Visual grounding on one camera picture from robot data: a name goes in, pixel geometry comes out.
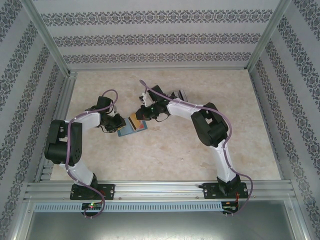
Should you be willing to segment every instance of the marble surface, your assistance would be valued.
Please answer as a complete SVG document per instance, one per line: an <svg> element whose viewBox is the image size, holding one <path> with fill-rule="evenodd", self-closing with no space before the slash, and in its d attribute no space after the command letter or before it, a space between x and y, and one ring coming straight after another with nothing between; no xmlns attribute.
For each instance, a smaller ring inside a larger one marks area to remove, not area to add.
<svg viewBox="0 0 320 240"><path fill-rule="evenodd" d="M278 180L279 171L246 70L154 70L79 72L67 114L74 117L96 104L107 89L116 89L117 111L124 118L140 107L143 79L167 93L184 89L194 104L212 102L231 121L229 151L235 169L254 180ZM215 160L197 137L191 121L177 116L148 130L118 137L91 129L83 138L82 157L98 180L206 181L215 180ZM70 180L54 166L51 180Z"/></svg>

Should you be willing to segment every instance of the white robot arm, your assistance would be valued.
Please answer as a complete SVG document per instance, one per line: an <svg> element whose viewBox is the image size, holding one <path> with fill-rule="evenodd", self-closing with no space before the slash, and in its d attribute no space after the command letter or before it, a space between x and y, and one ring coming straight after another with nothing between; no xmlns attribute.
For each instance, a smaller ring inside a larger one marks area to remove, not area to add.
<svg viewBox="0 0 320 240"><path fill-rule="evenodd" d="M159 86L155 86L152 89L163 94ZM174 95L170 97L171 99L175 98L175 100L180 100ZM136 112L136 118L138 120L148 121L157 119L161 113L191 120L200 141L212 150L217 167L217 180L220 191L225 196L228 196L228 194L238 186L240 177L231 170L233 166L228 146L225 145L223 149L223 145L228 136L228 126L220 115L187 106L183 104L182 100L179 102L165 100L150 91L140 97L140 100L143 101L144 105ZM106 108L110 106L111 102L112 100L110 98L99 96L97 105L86 109L86 111ZM216 106L210 102L204 105L204 107L217 110ZM60 165L64 169L66 169L67 143L62 141L62 139L67 137L68 123L69 120L52 121L44 150L44 155L48 160ZM104 127L107 132L114 133L117 129L125 125L125 120L119 114L115 114L114 108L83 115L71 124L71 148L68 170L71 171L72 176L77 179L72 189L74 189L75 186L79 192L78 195L81 195L83 199L93 199L95 193L82 184L79 184L79 182L94 189L98 188L97 177L87 168L81 159L83 133L96 127L102 127L102 130ZM224 150L226 151L230 166L227 165Z"/></svg>
<svg viewBox="0 0 320 240"><path fill-rule="evenodd" d="M158 85L153 87L152 90L164 95ZM174 99L174 101L169 101L150 90L147 91L147 93L144 93L144 95L140 97L143 105L136 112L137 119L151 120L157 119L160 114L167 114L167 116L179 116L191 120L200 141L208 146L213 153L213 159L215 160L217 168L219 189L227 196L238 186L240 177L231 170L231 168L233 169L233 164L230 158L228 145L224 144L228 137L228 126L226 122L219 114L189 106L190 104L184 104L183 99L177 98L176 95L171 95L169 98ZM216 106L210 102L206 105L198 106L217 111Z"/></svg>
<svg viewBox="0 0 320 240"><path fill-rule="evenodd" d="M167 109L170 115L172 116L179 116L184 119L188 119L192 121L191 116L195 112L199 112L200 109L190 107L187 105L184 105L182 103L176 103L174 101L170 101L167 105ZM210 146L210 149L213 153L213 159L215 160L216 168L217 168L217 177L224 181L225 183L231 181L236 177L236 174L230 170L230 168L227 165L224 152L223 152L223 144L225 140L222 140L217 147ZM232 161L230 158L229 150L228 150L228 144L225 145L225 150L227 152L227 158L229 159L229 162L232 165Z"/></svg>
<svg viewBox="0 0 320 240"><path fill-rule="evenodd" d="M105 96L99 96L97 104L85 111L93 111L105 109L110 106L112 100ZM54 164L66 169L67 159L67 142L63 141L68 134L68 124L70 120L53 120L51 122L46 146L44 149L44 156L46 159L51 160ZM74 181L72 189L76 189L77 195L82 196L84 199L93 199L96 194L83 186L80 183L88 185L94 189L98 188L98 181L96 175L90 171L82 156L83 137L86 131L92 128L101 127L103 132L115 133L117 129L126 125L125 120L117 113L115 107L112 109L105 109L98 112L92 112L78 117L71 124L71 143L70 143L70 157L68 163L68 171L77 180Z"/></svg>

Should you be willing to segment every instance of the cable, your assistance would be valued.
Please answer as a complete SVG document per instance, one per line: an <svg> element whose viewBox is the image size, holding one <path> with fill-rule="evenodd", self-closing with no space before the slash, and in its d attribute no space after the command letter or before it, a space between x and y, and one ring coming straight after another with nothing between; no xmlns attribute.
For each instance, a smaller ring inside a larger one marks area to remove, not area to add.
<svg viewBox="0 0 320 240"><path fill-rule="evenodd" d="M108 111L106 114L112 113L112 111L114 110L114 108L115 108L115 106L113 105L113 106L112 106L112 109L111 109L110 111Z"/></svg>
<svg viewBox="0 0 320 240"><path fill-rule="evenodd" d="M99 126L100 128L101 128L101 130L102 130L102 132L104 133L104 134L113 134L113 133L115 133L116 131L104 131L104 128L100 125Z"/></svg>
<svg viewBox="0 0 320 240"><path fill-rule="evenodd" d="M254 182L252 181L251 177L249 177L248 175L245 175L245 174L242 174L242 173L239 173L237 172L236 170L234 170L231 165L230 165L230 162L228 160L228 157L227 157L227 152L226 152L226 144L227 142L230 140L231 138L231 135L232 135L232 126L231 126L231 122L229 121L229 119L227 118L227 116L225 116L223 113L215 110L215 109L212 109L212 108L209 108L209 107L205 107L205 106L199 106L199 105L195 105L195 104L192 104L192 103L189 103L189 102L186 102L186 101L182 101L182 100L176 100L176 99L171 99L155 90L153 90L152 88L148 87L147 84L140 79L140 83L145 87L145 91L149 90L151 92L153 92L154 94L157 94L158 96L164 98L164 99L167 99L168 101L172 101L172 102L175 102L177 104L184 104L186 106L189 106L189 107L193 107L193 108L196 108L196 109L203 109L203 110L206 110L206 111L211 111L211 112L214 112L216 114L219 114L227 123L228 127L229 127L229 135L228 137L225 139L224 143L222 144L222 149L223 149L223 154L224 154L224 158L225 158L225 162L226 164L228 165L229 169L234 172L235 174L238 174L239 176L242 176L242 177L245 177L247 179L249 179L250 181L250 184L251 184L251 187L250 187L250 192L248 194L248 197L247 199L245 200L243 206L237 211L235 212L233 215L236 215L238 214L244 207L245 205L248 203L250 197L251 197L251 194L254 190Z"/></svg>
<svg viewBox="0 0 320 240"><path fill-rule="evenodd" d="M81 114L79 114L78 116L72 118L70 120L70 122L68 123L68 128L67 128L67 141L66 141L66 145L67 145L67 148L66 148L66 160L65 160L65 169L66 169L66 172L68 173L69 177L71 179L73 179L76 183L96 192L97 194L99 194L101 196L101 202L102 202L102 207L100 209L99 212L97 212L97 214L95 214L94 216L87 216L86 215L86 211L87 209L84 210L83 212L83 215L85 218L90 218L90 219L93 219L93 218L96 218L97 216L99 216L103 210L105 209L105 206L106 206L106 200L105 200L105 196L99 192L97 189L85 184L84 182L81 182L79 181L77 178L75 178L72 174L71 174L71 171L69 170L69 161L70 161L70 150L71 150L71 124L77 119L77 118L80 118L82 116L85 116L85 115L88 115L88 114L93 114L93 113L96 113L96 112L100 112L100 111L104 111L104 110L107 110L109 108L111 108L113 105L115 105L115 103L117 102L118 100L118 92L114 89L109 89L107 91L105 91L102 96L104 96L106 93L108 92L114 92L115 93L115 100L114 102L112 102L109 106L106 106L104 108L101 108L101 109L96 109L96 110L92 110L92 111L86 111L86 112L83 112Z"/></svg>
<svg viewBox="0 0 320 240"><path fill-rule="evenodd" d="M161 121L158 121L156 118L155 118L155 120L158 122L158 123L161 123L161 122L163 122L164 120L167 120L169 118L169 115L165 118L165 119L163 119L163 120L161 120Z"/></svg>

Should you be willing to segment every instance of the patterned wallpaper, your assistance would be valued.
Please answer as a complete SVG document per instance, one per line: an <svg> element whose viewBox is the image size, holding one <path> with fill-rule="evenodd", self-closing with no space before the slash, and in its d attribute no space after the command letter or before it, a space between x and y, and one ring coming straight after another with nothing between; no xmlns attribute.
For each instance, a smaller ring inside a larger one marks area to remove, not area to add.
<svg viewBox="0 0 320 240"><path fill-rule="evenodd" d="M37 172L64 77L18 0L0 2L0 240Z"/></svg>
<svg viewBox="0 0 320 240"><path fill-rule="evenodd" d="M320 8L294 0L251 72L283 176L320 239Z"/></svg>
<svg viewBox="0 0 320 240"><path fill-rule="evenodd" d="M72 70L244 67L279 0L35 0Z"/></svg>

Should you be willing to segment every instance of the black mounting bracket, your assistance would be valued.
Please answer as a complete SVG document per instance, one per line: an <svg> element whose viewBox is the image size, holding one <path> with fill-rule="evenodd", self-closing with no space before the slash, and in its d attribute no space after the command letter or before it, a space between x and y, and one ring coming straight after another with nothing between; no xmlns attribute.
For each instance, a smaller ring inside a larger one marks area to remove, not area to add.
<svg viewBox="0 0 320 240"><path fill-rule="evenodd" d="M99 184L95 174L93 174L90 187L102 193L105 200L114 199L115 185ZM73 184L70 193L70 200L101 200L101 196L85 186Z"/></svg>
<svg viewBox="0 0 320 240"><path fill-rule="evenodd" d="M105 200L113 200L115 196L114 184L98 184L97 190L103 194ZM91 196L83 195L79 191L78 185L73 184L70 193L70 200L101 200L101 196L96 192L92 192Z"/></svg>
<svg viewBox="0 0 320 240"><path fill-rule="evenodd" d="M233 191L225 195L220 189L220 183L218 182L206 182L199 186L203 189L204 199L247 199L248 198L248 189L247 184L241 182L237 185Z"/></svg>

